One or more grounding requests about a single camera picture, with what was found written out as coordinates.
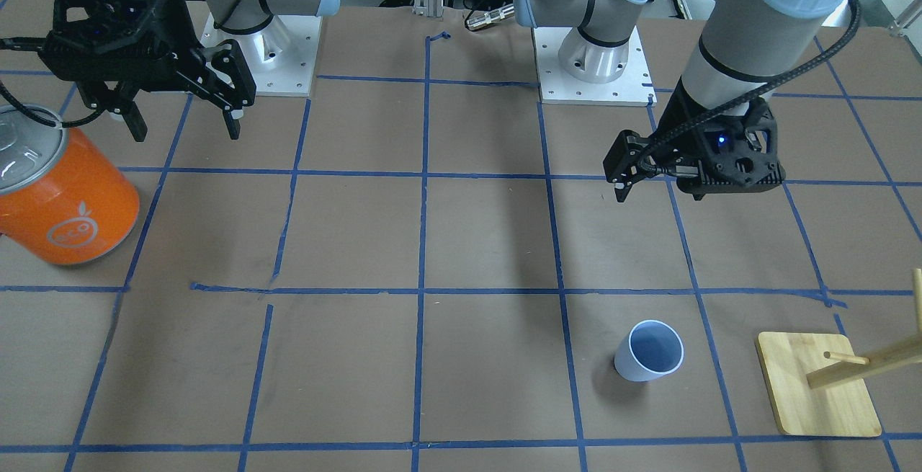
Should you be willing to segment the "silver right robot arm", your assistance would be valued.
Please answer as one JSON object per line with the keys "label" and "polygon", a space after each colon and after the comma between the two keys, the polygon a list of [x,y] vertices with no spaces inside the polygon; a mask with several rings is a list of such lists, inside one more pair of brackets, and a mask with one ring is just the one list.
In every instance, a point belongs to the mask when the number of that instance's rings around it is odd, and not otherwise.
{"label": "silver right robot arm", "polygon": [[78,85],[93,117],[119,115],[147,137],[138,92],[190,92],[221,112],[230,139],[256,101],[256,74],[295,67],[299,52],[283,16],[326,17],[341,0],[205,0],[217,32],[203,44],[185,0],[55,0],[50,31],[2,41],[36,52],[57,78]]}

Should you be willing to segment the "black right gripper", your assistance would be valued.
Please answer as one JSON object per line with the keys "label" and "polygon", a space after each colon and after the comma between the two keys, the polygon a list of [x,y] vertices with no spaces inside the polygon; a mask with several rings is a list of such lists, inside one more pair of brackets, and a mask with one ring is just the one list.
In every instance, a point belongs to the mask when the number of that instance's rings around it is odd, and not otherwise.
{"label": "black right gripper", "polygon": [[76,82],[89,110],[119,115],[136,143],[148,133],[135,103],[141,90],[210,102],[235,141],[244,108],[256,101],[240,44],[201,45],[185,0],[55,0],[37,55],[59,79]]}

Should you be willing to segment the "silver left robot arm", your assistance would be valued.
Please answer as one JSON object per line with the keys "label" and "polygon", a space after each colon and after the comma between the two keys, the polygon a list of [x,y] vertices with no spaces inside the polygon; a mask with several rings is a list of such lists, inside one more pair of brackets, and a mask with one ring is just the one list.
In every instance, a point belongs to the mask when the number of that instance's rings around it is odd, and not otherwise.
{"label": "silver left robot arm", "polygon": [[[521,26],[568,29],[560,60],[579,80],[599,56],[622,61],[648,0],[514,0]],[[859,0],[714,0],[697,48],[648,137],[623,130],[603,160],[624,202],[632,186],[659,174],[701,200],[714,193],[767,192],[784,182],[773,91],[832,58],[859,26]]]}

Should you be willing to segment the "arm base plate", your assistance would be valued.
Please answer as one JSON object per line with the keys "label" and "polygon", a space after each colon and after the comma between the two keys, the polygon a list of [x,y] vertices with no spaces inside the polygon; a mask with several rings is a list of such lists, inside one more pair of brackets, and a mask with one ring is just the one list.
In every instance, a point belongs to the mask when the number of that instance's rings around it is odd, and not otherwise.
{"label": "arm base plate", "polygon": [[251,35],[230,35],[207,17],[201,41],[215,46],[234,39],[241,46],[260,97],[304,97],[312,94],[322,17],[282,15]]}
{"label": "arm base plate", "polygon": [[626,44],[591,44],[574,28],[533,29],[544,104],[648,107],[658,103],[639,29]]}

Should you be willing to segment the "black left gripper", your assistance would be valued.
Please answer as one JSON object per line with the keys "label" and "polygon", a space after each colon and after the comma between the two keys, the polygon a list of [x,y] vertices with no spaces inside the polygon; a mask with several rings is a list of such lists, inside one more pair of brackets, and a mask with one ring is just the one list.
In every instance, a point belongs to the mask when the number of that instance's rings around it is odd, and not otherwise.
{"label": "black left gripper", "polygon": [[[744,105],[743,115],[718,115],[652,152],[652,160],[677,169],[678,187],[701,200],[706,194],[768,192],[786,179],[778,158],[778,128],[764,98]],[[624,203],[636,183],[651,179],[643,150],[650,144],[634,130],[622,130],[603,160],[606,181]]]}

